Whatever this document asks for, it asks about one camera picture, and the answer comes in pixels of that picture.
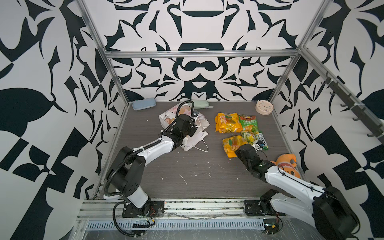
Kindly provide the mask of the green yellow candy packet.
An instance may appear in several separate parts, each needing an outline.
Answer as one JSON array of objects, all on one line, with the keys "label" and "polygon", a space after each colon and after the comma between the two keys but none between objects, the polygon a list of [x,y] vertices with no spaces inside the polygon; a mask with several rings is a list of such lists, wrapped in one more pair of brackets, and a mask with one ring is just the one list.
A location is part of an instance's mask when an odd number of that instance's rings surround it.
[{"label": "green yellow candy packet", "polygon": [[242,132],[241,136],[250,144],[256,151],[268,150],[268,144],[261,132]]}]

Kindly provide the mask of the small yellow snack packet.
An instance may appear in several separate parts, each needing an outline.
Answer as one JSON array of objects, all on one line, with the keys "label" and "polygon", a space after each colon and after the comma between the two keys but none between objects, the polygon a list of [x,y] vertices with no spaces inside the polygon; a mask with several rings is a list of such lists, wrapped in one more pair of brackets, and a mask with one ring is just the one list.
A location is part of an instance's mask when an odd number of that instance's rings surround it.
[{"label": "small yellow snack packet", "polygon": [[222,140],[223,149],[228,158],[235,158],[235,151],[241,146],[248,144],[248,142],[242,136],[233,136]]}]

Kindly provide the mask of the cartoon animal paper bag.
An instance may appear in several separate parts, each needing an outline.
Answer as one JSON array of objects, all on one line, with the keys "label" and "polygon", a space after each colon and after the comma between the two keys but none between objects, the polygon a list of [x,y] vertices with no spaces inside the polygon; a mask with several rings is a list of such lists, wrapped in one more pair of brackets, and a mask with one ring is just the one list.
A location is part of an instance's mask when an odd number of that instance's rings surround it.
[{"label": "cartoon animal paper bag", "polygon": [[195,102],[184,101],[159,115],[162,135],[173,142],[173,150],[182,148],[185,152],[195,148],[208,135],[210,126],[207,118],[195,109]]}]

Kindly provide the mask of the green snack packet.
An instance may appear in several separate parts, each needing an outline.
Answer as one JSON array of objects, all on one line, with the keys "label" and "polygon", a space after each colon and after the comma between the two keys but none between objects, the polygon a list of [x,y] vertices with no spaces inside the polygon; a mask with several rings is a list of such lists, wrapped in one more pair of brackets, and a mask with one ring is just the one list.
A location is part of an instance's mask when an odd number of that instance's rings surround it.
[{"label": "green snack packet", "polygon": [[242,132],[257,132],[259,130],[256,116],[239,115],[239,122],[242,125]]}]

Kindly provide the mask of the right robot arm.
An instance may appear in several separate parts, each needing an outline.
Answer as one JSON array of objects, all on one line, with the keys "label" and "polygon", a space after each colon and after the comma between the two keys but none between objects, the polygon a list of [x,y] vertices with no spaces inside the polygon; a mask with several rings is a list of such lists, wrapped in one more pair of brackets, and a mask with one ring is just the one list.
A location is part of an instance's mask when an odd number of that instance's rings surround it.
[{"label": "right robot arm", "polygon": [[289,174],[282,165],[262,160],[247,144],[235,151],[253,177],[289,194],[270,189],[258,201],[245,201],[247,216],[289,215],[314,228],[326,240],[346,240],[361,229],[361,222],[340,190],[310,184]]}]

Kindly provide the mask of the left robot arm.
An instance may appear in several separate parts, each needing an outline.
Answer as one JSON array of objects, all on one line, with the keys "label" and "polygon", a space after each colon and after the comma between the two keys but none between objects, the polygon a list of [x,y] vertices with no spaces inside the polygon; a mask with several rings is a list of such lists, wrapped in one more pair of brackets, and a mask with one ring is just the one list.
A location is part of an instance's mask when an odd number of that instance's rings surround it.
[{"label": "left robot arm", "polygon": [[151,199],[141,187],[145,167],[180,147],[185,137],[194,135],[198,128],[195,124],[194,106],[192,100],[180,103],[175,120],[161,131],[155,141],[134,149],[121,148],[106,173],[105,200],[122,198],[125,203],[131,203],[139,210],[140,215],[148,212]]}]

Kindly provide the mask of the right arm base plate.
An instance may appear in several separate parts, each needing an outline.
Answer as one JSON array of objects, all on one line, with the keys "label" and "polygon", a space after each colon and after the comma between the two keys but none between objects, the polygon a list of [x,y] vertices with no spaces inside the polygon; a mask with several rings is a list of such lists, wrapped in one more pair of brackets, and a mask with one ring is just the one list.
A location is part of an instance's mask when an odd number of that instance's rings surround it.
[{"label": "right arm base plate", "polygon": [[271,217],[278,214],[286,216],[284,213],[276,212],[268,200],[245,200],[245,214],[249,217]]}]

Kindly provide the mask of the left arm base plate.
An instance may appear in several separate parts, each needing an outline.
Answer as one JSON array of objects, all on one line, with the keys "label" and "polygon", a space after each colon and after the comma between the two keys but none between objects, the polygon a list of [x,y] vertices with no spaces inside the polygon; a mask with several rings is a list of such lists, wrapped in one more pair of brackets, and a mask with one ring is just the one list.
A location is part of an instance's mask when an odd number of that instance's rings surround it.
[{"label": "left arm base plate", "polygon": [[164,201],[147,201],[143,207],[138,208],[132,203],[126,203],[123,208],[123,218],[139,218],[147,217],[154,218],[157,215],[164,213],[165,202]]}]

